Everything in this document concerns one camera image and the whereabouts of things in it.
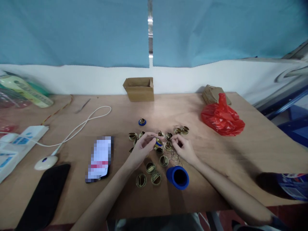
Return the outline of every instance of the white power strip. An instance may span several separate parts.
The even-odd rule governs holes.
[[[46,126],[30,126],[21,133],[28,138],[18,136],[12,143],[0,143],[0,183],[35,145],[29,139],[38,142],[48,129]]]

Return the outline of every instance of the blue curtain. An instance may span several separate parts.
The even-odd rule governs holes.
[[[281,58],[308,39],[306,0],[153,0],[153,65]]]
[[[149,67],[146,0],[1,0],[0,64]]]

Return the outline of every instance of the white mouse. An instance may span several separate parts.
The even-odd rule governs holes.
[[[56,156],[48,156],[40,159],[34,166],[35,170],[46,170],[51,168],[58,161]]]

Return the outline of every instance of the plastic bag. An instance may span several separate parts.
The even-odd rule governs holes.
[[[226,95],[219,93],[219,103],[209,104],[201,112],[202,121],[222,136],[236,136],[245,127],[235,110],[227,105]]]

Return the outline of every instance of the black phone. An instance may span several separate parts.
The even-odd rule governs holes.
[[[97,138],[91,153],[88,172],[86,173],[86,183],[97,182],[109,175],[113,144],[113,136],[101,136]]]
[[[15,231],[38,231],[50,224],[70,167],[62,164],[44,172]]]

